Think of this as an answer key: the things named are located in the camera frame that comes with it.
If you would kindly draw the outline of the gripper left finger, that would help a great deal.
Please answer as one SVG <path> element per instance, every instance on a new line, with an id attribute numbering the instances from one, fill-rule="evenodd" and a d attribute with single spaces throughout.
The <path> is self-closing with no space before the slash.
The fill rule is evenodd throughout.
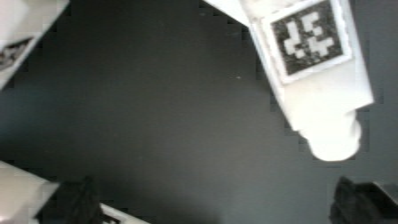
<path id="1" fill-rule="evenodd" d="M 65 181 L 36 214 L 40 224 L 120 224 L 106 214 L 95 179 Z"/>

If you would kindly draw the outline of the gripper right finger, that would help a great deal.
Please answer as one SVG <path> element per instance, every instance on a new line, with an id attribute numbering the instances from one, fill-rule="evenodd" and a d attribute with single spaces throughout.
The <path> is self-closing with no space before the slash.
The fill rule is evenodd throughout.
<path id="1" fill-rule="evenodd" d="M 340 178 L 330 213 L 331 224 L 398 224 L 398 184 L 356 183 Z"/>

